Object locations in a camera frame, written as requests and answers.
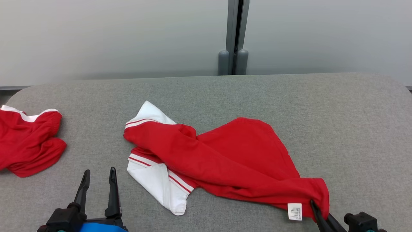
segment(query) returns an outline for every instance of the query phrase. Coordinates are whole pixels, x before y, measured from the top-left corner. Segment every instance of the white wall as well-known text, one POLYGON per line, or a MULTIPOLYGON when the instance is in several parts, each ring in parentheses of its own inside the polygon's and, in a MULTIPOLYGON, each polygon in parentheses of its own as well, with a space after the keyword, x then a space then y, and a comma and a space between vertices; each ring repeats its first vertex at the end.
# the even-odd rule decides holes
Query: white wall
POLYGON ((250 0, 246 74, 367 71, 412 85, 412 1, 250 0))
POLYGON ((227 1, 0 0, 0 86, 217 75, 227 1))

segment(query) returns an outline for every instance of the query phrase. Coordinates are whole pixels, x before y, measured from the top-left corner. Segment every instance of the white label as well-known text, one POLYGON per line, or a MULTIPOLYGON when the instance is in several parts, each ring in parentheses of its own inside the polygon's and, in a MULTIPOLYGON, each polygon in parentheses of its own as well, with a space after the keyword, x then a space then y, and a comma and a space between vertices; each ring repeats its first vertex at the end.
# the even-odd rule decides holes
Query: white label
POLYGON ((302 204, 288 203, 288 214, 290 220, 302 221, 302 204))

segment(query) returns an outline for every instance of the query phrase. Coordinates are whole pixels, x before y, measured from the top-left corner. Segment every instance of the gray table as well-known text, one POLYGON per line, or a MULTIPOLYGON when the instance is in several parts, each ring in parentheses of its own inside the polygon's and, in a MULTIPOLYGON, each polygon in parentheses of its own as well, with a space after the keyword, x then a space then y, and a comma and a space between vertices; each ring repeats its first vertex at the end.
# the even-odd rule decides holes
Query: gray table
POLYGON ((134 231, 318 231, 272 206, 196 189, 174 216, 127 172, 133 145, 125 123, 145 100, 198 133, 239 117, 274 128, 302 177, 321 177, 330 212, 343 224, 365 211, 389 232, 412 228, 412 96, 391 78, 367 73, 93 80, 24 89, 9 106, 38 114, 56 108, 68 144, 58 163, 28 178, 0 172, 0 231, 36 231, 66 207, 91 170, 86 213, 103 216, 108 174, 117 168, 123 222, 134 231))

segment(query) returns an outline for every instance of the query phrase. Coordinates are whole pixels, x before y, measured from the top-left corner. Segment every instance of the red stripe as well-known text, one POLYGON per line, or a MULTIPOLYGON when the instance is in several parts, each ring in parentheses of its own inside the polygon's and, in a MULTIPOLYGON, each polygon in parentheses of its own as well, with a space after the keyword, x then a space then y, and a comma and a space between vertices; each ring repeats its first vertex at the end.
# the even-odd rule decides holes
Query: red stripe
POLYGON ((129 124, 132 124, 132 123, 138 123, 138 122, 143 121, 143 120, 152 120, 152 121, 155 121, 155 122, 158 123, 158 121, 156 121, 156 120, 153 120, 153 119, 150 119, 150 118, 144 118, 144 119, 137 120, 137 121, 134 121, 134 122, 126 123, 126 125, 129 125, 129 124))
POLYGON ((175 178, 173 178, 172 176, 169 175, 169 178, 171 178, 172 180, 174 180, 176 183, 178 183, 180 186, 182 186, 182 188, 184 188, 186 191, 188 191, 189 193, 191 193, 190 190, 188 190, 187 188, 185 188, 182 184, 180 184, 175 178))
POLYGON ((159 159, 158 157, 152 156, 152 155, 149 155, 149 154, 145 154, 145 153, 143 153, 143 152, 145 152, 145 151, 142 151, 142 152, 141 152, 141 151, 138 149, 138 147, 135 147, 135 148, 133 148, 133 150, 131 151, 131 154, 133 154, 133 155, 135 155, 135 156, 138 156, 138 157, 141 157, 141 158, 148 159, 148 160, 153 161, 153 162, 155 162, 155 163, 163 163, 163 161, 162 161, 161 159, 159 159))
POLYGON ((147 166, 149 166, 149 167, 151 166, 151 165, 148 164, 148 163, 145 163, 145 162, 140 161, 140 160, 138 160, 138 159, 132 158, 132 157, 130 157, 130 156, 129 156, 129 159, 133 159, 134 161, 140 162, 140 163, 145 164, 145 165, 147 165, 147 166))

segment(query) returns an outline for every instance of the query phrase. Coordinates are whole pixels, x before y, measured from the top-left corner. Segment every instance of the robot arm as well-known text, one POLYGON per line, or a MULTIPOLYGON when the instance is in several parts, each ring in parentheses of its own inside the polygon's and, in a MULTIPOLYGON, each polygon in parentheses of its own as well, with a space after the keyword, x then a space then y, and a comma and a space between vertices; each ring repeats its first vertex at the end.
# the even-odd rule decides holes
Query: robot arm
MULTIPOLYGON (((315 202, 311 201, 310 204, 320 232, 346 232, 343 226, 331 214, 325 220, 322 218, 322 213, 315 202)), ((383 229, 378 230, 376 218, 365 212, 360 212, 356 215, 347 213, 343 221, 349 226, 349 232, 386 232, 383 229)))
POLYGON ((46 225, 37 232, 127 232, 122 222, 122 207, 120 206, 119 190, 117 187, 116 169, 111 167, 109 204, 105 210, 105 218, 87 219, 84 213, 86 192, 90 184, 90 170, 84 172, 75 200, 67 208, 57 208, 46 225))

